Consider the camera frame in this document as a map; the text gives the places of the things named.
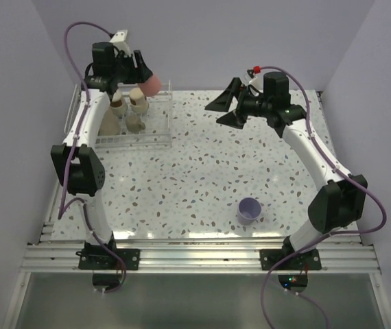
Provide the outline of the purple cup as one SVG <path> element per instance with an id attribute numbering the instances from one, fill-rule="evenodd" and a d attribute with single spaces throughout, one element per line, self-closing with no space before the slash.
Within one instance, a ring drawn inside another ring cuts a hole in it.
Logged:
<path id="1" fill-rule="evenodd" d="M 237 207 L 237 219 L 242 225 L 250 225 L 261 215 L 260 203 L 252 197 L 243 198 Z"/>

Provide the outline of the red cup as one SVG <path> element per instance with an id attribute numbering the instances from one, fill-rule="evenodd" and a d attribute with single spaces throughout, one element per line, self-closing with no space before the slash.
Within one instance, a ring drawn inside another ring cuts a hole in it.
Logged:
<path id="1" fill-rule="evenodd" d="M 146 97 L 153 97 L 157 95 L 162 88 L 161 81 L 155 74 L 149 77 L 146 82 L 138 83 L 137 86 Z"/>

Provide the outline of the beige tall cup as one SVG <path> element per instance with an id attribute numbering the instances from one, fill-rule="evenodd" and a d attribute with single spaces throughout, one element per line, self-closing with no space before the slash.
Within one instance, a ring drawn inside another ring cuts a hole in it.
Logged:
<path id="1" fill-rule="evenodd" d="M 102 122 L 99 128 L 100 136 L 116 136 L 119 135 L 121 127 L 117 116 L 109 108 L 104 113 Z"/>

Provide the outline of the small olive mug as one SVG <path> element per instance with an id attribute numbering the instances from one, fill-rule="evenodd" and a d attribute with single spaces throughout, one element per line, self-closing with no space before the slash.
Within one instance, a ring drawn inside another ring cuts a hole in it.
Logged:
<path id="1" fill-rule="evenodd" d="M 136 114 L 130 114 L 126 117 L 126 128 L 130 133 L 139 134 L 145 130 L 145 124 L 142 122 L 140 116 Z"/>

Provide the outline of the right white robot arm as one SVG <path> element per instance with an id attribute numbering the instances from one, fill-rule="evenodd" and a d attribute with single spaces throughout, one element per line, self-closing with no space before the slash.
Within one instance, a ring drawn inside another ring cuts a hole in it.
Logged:
<path id="1" fill-rule="evenodd" d="M 308 206 L 306 222 L 283 241 L 275 263 L 297 269 L 306 261 L 306 253 L 323 239 L 340 233 L 361 218 L 368 183 L 363 175 L 353 175 L 329 152 L 314 130 L 308 105 L 293 104 L 289 83 L 293 77 L 270 67 L 263 76 L 263 90 L 238 77 L 206 105 L 220 112 L 217 123 L 242 129 L 249 117 L 261 117 L 296 153 L 317 188 Z"/>

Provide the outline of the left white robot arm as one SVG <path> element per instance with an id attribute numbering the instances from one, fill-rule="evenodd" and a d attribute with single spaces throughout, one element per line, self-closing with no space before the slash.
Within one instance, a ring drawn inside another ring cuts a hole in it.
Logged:
<path id="1" fill-rule="evenodd" d="M 80 74 L 80 108 L 62 144 L 51 148 L 51 159 L 62 186 L 58 214 L 77 203 L 86 226 L 86 241 L 79 257 L 113 268 L 119 260 L 115 238 L 104 214 L 102 187 L 105 168 L 95 153 L 95 142 L 105 113 L 120 84 L 136 84 L 144 96 L 161 90 L 160 80 L 147 67 L 139 50 L 130 52 L 123 41 L 97 42 L 93 61 Z"/>

